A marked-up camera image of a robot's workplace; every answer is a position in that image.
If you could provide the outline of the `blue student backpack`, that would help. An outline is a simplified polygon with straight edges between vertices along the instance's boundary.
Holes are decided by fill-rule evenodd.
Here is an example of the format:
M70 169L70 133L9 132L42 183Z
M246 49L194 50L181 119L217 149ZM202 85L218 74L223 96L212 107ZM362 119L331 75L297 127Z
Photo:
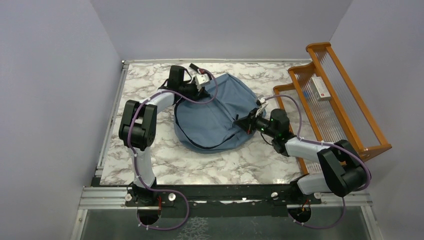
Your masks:
M240 79L225 73L205 86L210 95L195 104L185 99L174 107L174 132L191 151L201 154L234 150L253 135L234 122L257 107L257 95Z

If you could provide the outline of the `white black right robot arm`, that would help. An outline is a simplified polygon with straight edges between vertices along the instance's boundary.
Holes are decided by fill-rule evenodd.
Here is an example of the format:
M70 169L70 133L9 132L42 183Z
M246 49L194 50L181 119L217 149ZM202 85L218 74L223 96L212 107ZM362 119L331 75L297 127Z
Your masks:
M272 110L269 119L256 112L253 109L245 117L237 118L234 124L247 134L258 131L271 137L273 149L283 156L320 165L319 173L306 174L290 182L292 187L288 190L288 196L292 202L300 204L314 193L333 193L345 197L370 183L369 171L347 140L331 143L301 138L290 130L290 119L285 110Z

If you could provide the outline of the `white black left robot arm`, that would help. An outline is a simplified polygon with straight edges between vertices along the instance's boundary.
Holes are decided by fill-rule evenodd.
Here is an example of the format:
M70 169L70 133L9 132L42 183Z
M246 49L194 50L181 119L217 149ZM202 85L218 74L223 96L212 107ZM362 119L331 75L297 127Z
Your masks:
M206 69L191 65L196 75L190 80L184 76L188 70L179 65L170 68L169 76L158 90L142 101L128 100L125 103L118 136L132 155L134 180L129 185L129 195L144 205L152 205L157 200L157 184L151 161L151 145L157 130L157 115L166 108L175 105L179 100L195 104L204 104L203 99L210 102L216 98L210 96L205 85L214 81L215 77Z

